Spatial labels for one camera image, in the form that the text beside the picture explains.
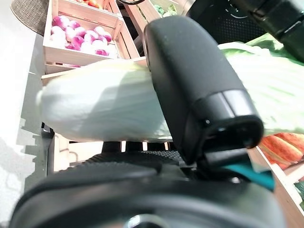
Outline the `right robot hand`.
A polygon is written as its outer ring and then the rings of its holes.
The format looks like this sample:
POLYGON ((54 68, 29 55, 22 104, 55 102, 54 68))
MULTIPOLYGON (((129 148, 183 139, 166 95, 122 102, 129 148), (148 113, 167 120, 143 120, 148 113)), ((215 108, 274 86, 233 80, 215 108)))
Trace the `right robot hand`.
POLYGON ((150 22, 148 79, 182 161, 102 154, 47 176, 17 203, 11 228, 285 228, 271 171, 247 150, 264 127, 242 82, 194 20, 150 22))

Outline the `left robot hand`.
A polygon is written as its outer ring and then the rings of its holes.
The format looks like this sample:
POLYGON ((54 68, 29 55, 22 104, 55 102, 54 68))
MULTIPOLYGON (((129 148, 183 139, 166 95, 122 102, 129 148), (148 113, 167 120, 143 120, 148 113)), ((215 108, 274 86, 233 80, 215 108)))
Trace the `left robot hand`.
POLYGON ((219 44, 269 33, 291 52, 304 53, 302 0, 196 0, 186 12, 219 44))

